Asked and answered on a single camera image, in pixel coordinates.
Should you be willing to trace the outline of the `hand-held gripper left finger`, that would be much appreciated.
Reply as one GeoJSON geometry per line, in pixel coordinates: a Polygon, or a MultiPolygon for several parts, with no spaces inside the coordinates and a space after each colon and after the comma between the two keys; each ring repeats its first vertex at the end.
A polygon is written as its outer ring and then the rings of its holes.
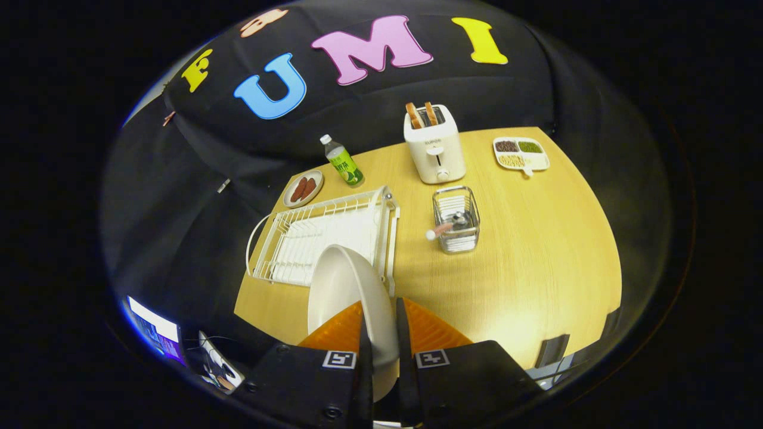
{"type": "Polygon", "coordinates": [[[349,350],[275,342],[231,396],[243,413],[267,428],[373,426],[373,351],[359,301],[319,327],[336,333],[344,322],[349,350]]]}

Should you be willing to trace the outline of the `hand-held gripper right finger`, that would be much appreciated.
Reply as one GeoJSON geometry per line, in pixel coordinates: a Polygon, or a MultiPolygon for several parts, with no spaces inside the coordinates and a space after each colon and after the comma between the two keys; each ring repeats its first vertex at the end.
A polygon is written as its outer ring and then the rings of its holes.
{"type": "Polygon", "coordinates": [[[477,343],[412,300],[396,301],[404,427],[512,428],[545,391],[494,340],[477,343]]]}

